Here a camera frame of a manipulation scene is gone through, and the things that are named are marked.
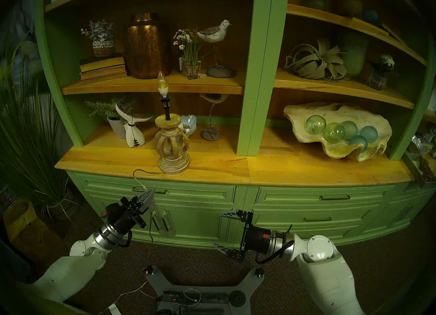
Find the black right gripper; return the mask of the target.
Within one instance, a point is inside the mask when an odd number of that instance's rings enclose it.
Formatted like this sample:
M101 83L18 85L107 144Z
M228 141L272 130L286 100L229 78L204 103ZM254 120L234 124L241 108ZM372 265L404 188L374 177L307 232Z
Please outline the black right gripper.
M238 259L238 262L245 260L247 251L267 254L271 239L271 230L256 227L252 224L253 213L247 211L230 211L220 214L221 217L240 220L244 223L240 249L231 249L218 243L213 243L214 247L230 259Z

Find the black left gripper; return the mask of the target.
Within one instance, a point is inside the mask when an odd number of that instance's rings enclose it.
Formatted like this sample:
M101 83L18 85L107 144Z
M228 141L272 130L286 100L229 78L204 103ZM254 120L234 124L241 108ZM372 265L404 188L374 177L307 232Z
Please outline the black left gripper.
M150 189L137 194L130 200L122 197L119 203L115 202L106 207L102 213L102 219L123 236L135 226L144 229L147 223L142 215L153 205L155 192L155 189Z

